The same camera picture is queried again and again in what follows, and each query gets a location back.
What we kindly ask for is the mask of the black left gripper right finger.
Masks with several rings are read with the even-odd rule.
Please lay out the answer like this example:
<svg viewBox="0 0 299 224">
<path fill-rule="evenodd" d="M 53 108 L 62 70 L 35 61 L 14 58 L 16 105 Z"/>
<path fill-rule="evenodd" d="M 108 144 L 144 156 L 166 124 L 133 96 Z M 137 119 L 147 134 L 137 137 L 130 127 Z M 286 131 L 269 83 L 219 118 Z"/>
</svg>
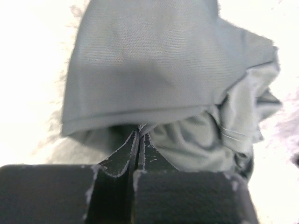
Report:
<svg viewBox="0 0 299 224">
<path fill-rule="evenodd" d="M 143 136 L 133 176 L 134 224 L 256 224 L 245 180 L 231 172 L 181 172 Z"/>
</svg>

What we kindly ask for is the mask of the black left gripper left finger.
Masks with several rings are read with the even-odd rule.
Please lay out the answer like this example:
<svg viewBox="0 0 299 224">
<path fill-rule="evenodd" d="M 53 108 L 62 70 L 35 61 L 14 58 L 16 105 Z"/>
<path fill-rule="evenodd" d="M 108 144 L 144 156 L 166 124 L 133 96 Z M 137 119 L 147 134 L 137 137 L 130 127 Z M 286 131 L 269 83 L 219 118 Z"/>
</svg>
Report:
<svg viewBox="0 0 299 224">
<path fill-rule="evenodd" d="M 94 165 L 6 165 L 0 169 L 3 224 L 109 224 L 130 220 L 138 132 Z"/>
</svg>

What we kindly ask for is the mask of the grey t shirt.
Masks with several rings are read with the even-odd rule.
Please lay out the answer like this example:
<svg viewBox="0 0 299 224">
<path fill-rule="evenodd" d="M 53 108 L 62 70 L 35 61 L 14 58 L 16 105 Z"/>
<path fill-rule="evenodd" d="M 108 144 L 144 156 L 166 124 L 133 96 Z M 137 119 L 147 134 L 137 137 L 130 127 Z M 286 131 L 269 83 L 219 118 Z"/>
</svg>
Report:
<svg viewBox="0 0 299 224">
<path fill-rule="evenodd" d="M 62 131 L 111 154 L 134 130 L 181 171 L 250 179 L 259 123 L 280 101 L 272 40 L 215 0 L 92 0 L 69 62 Z"/>
</svg>

